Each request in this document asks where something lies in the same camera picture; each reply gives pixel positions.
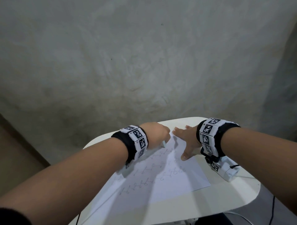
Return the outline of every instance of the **forearm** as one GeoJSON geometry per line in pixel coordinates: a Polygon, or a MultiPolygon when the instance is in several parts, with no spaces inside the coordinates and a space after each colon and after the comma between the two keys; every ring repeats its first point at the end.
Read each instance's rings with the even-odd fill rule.
{"type": "Polygon", "coordinates": [[[0,199],[35,224],[68,224],[128,158],[126,146],[109,138],[31,177],[0,199]]]}
{"type": "Polygon", "coordinates": [[[223,152],[297,213],[297,143],[244,128],[231,128],[223,152]]]}

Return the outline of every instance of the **white cable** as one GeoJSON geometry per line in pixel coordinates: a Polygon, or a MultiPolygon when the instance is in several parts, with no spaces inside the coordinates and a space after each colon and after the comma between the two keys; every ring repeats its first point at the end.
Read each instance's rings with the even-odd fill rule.
{"type": "Polygon", "coordinates": [[[248,221],[251,225],[254,225],[251,221],[249,221],[247,218],[245,218],[244,216],[242,216],[242,215],[240,215],[238,213],[231,212],[231,211],[227,211],[227,212],[224,212],[224,213],[230,213],[230,214],[241,216],[243,219],[245,219],[246,221],[248,221]]]}

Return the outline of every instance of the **brown floor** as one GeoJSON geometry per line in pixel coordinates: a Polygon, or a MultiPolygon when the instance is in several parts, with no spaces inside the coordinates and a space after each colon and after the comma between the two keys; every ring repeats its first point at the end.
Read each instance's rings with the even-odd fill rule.
{"type": "Polygon", "coordinates": [[[0,118],[0,196],[47,166],[48,163],[0,118]]]}

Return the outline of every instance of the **white sheet of paper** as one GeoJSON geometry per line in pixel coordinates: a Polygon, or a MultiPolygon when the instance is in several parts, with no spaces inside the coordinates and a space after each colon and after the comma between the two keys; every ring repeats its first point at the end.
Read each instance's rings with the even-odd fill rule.
{"type": "Polygon", "coordinates": [[[116,173],[91,202],[82,224],[210,186],[195,158],[180,159],[186,142],[170,133],[166,148],[147,151],[125,178],[116,173]]]}

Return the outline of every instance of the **left arm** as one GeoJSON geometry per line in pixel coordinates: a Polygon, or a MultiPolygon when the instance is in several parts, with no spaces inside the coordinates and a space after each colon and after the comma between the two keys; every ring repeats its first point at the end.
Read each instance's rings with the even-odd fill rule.
{"type": "MultiPolygon", "coordinates": [[[[169,140],[169,128],[144,123],[149,148],[169,140]]],[[[24,214],[35,224],[68,224],[96,196],[112,174],[122,168],[128,150],[109,138],[29,178],[0,198],[0,207],[24,214]]]]}

